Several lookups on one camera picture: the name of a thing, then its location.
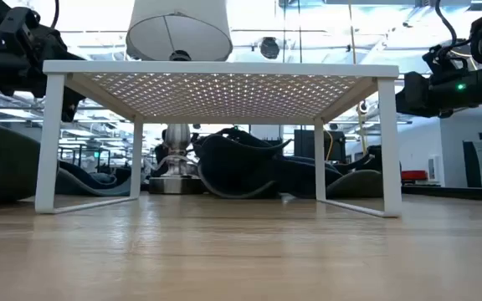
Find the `round black ceiling fixture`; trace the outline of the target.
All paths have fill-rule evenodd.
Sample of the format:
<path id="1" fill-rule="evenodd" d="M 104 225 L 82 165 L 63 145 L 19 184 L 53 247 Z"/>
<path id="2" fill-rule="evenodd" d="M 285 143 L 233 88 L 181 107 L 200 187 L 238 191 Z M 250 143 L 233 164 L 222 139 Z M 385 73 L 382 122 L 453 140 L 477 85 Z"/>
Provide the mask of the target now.
<path id="1" fill-rule="evenodd" d="M 266 59 L 277 59 L 279 56 L 279 45 L 274 37 L 264 37 L 259 46 L 260 53 Z"/>

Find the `white perforated metal shelf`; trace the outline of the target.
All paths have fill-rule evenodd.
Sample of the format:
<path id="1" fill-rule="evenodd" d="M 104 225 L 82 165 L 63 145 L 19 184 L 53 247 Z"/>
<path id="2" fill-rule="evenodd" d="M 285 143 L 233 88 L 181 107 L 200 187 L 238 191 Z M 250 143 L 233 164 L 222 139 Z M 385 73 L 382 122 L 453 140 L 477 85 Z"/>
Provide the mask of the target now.
<path id="1" fill-rule="evenodd" d="M 130 200 L 140 195 L 141 143 L 144 124 L 156 122 L 176 122 L 176 118 L 156 115 L 145 117 L 135 108 L 124 108 L 120 99 L 110 96 L 98 84 L 89 84 L 83 78 L 86 73 L 93 74 L 218 74 L 218 75 L 322 75 L 355 76 L 360 81 L 329 106 L 316 113 L 306 113 L 299 118 L 258 117 L 250 113 L 242 117 L 229 118 L 197 117 L 183 114 L 179 121 L 187 123 L 244 123 L 282 125 L 297 123 L 313 124 L 315 127 L 315 192 L 319 202 L 326 202 L 324 187 L 323 160 L 323 124 L 344 112 L 349 105 L 372 93 L 379 96 L 380 126 L 382 130 L 382 167 L 383 167 L 383 205 L 381 211 L 342 203 L 341 207 L 376 217 L 400 217 L 402 215 L 402 196 L 400 170 L 397 159 L 397 117 L 395 106 L 394 81 L 399 72 L 390 65 L 344 65 L 344 64 L 259 64 L 259 63 L 212 63 L 212 62 L 129 62 L 129 61 L 69 61 L 51 60 L 45 63 L 44 72 L 48 76 L 44 106 L 44 127 L 42 130 L 39 152 L 38 179 L 34 198 L 35 211 L 38 214 L 58 214 L 89 209 L 85 203 L 72 207 L 57 208 L 54 205 L 56 182 L 57 149 L 59 147 L 60 111 L 63 103 L 65 86 L 92 97 L 97 102 L 109 107 L 118 115 L 127 114 L 134 124 L 133 163 L 131 168 Z"/>

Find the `dark blue clothing pile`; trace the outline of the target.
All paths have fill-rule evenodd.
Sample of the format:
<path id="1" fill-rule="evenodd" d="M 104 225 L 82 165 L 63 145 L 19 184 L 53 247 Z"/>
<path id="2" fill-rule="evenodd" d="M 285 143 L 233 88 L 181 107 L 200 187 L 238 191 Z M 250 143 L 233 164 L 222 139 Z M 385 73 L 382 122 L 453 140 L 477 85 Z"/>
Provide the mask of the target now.
<path id="1" fill-rule="evenodd" d="M 231 127 L 197 138 L 192 145 L 198 175 L 209 192 L 227 199 L 256 199 L 279 195 L 274 163 L 289 143 L 272 144 Z"/>

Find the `olive grey cap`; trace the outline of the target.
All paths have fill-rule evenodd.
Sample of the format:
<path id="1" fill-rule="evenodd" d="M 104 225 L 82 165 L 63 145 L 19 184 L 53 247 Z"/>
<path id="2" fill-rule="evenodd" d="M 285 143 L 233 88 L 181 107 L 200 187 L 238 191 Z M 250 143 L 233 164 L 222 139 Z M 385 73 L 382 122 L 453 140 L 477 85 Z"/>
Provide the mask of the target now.
<path id="1" fill-rule="evenodd" d="M 348 173 L 326 188 L 328 199 L 383 197 L 382 173 L 360 170 Z"/>

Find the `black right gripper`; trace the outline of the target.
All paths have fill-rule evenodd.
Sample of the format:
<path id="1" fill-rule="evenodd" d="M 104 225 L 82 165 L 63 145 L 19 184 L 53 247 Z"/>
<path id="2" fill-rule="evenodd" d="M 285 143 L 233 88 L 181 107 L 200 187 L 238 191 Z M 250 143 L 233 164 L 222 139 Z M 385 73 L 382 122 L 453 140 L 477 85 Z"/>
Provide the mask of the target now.
<path id="1" fill-rule="evenodd" d="M 429 79 L 417 72 L 406 73 L 403 89 L 396 94 L 397 112 L 429 117 L 431 109 L 438 117 L 450 117 L 454 113 L 451 98 L 458 78 L 457 70 L 433 72 Z"/>

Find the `red bin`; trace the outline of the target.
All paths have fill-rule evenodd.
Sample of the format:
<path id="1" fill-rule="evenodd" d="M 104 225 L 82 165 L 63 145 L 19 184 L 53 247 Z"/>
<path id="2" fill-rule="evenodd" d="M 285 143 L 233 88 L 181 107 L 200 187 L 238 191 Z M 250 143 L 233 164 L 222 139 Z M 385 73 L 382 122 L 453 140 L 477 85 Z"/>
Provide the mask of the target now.
<path id="1" fill-rule="evenodd" d="M 402 182 L 426 181 L 427 179 L 428 179 L 428 173 L 426 171 L 421 171 L 421 170 L 401 171 Z"/>

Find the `navy blue cap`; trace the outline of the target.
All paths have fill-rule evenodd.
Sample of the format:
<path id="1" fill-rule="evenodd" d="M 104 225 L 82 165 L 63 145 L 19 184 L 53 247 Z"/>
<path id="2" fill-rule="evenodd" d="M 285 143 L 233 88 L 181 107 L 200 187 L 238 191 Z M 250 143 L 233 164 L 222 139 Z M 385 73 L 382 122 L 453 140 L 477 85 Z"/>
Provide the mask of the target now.
<path id="1" fill-rule="evenodd" d="M 59 161 L 55 193 L 71 196 L 129 196 L 131 169 L 116 168 L 114 174 L 89 173 L 77 165 Z"/>
<path id="2" fill-rule="evenodd" d="M 282 156 L 271 161 L 272 174 L 279 191 L 305 199 L 316 198 L 315 160 L 298 156 Z"/>

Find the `silver lamp base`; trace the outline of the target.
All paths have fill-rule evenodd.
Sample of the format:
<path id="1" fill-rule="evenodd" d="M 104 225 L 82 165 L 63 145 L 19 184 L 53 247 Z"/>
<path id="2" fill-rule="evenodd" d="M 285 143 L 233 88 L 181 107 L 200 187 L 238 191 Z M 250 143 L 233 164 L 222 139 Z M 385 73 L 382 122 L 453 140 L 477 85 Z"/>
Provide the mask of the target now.
<path id="1" fill-rule="evenodd" d="M 169 124 L 162 143 L 154 148 L 157 164 L 151 168 L 148 191 L 151 194 L 192 195 L 204 193 L 197 162 L 187 157 L 191 144 L 188 124 Z"/>

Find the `black cabinet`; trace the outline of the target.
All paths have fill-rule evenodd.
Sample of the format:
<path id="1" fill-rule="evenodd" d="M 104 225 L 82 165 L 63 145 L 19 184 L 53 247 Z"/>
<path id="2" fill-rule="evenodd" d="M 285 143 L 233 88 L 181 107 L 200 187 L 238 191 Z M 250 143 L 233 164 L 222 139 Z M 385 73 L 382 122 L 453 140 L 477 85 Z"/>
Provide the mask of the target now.
<path id="1" fill-rule="evenodd" d="M 326 161 L 346 163 L 346 137 L 341 131 L 325 131 L 324 155 Z M 315 158 L 315 138 L 313 130 L 294 131 L 294 156 Z"/>

